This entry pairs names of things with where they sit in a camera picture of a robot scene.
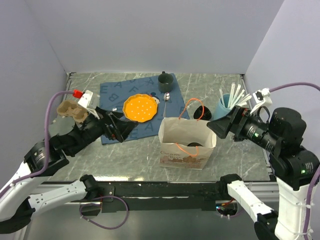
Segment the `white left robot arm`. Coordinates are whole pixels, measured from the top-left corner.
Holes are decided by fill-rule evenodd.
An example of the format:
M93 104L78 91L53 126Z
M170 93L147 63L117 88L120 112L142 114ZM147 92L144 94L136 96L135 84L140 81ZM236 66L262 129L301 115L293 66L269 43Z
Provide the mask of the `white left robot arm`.
M49 133L49 116L54 100L61 95L73 95L89 115L81 126L74 124L67 133ZM23 229L31 220L53 208L73 201L100 199L100 187L92 175L83 175L71 184L49 192L32 194L43 182L69 164L74 157L101 136L122 143L138 122L123 119L124 114L91 106L95 94L59 91L49 100L44 118L44 139L25 155L16 173L0 191L0 233L11 234Z

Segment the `cream paper gift bag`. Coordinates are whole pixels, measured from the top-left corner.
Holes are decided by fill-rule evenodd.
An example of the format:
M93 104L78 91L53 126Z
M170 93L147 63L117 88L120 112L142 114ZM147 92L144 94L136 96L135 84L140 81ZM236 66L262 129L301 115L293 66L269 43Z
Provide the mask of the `cream paper gift bag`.
M203 102L197 98L191 101ZM160 142L159 165L168 168L202 170L213 153L217 135L207 127L207 120L178 117L163 118L158 137ZM189 147L190 143L202 146Z

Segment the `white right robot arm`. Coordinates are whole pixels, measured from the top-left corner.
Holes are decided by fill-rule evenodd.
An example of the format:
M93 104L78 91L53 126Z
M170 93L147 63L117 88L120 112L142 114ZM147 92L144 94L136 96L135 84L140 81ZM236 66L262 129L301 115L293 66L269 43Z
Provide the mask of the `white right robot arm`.
M272 104L271 90L257 90L255 106L235 106L224 117L210 121L207 127L220 139L229 133L234 140L249 140L269 153L279 191L278 210L265 205L246 187L237 174L222 176L219 195L235 199L248 213L260 240L310 240L310 216L313 195L320 181L320 161L302 146L306 122L294 109L279 107L263 121L260 112Z

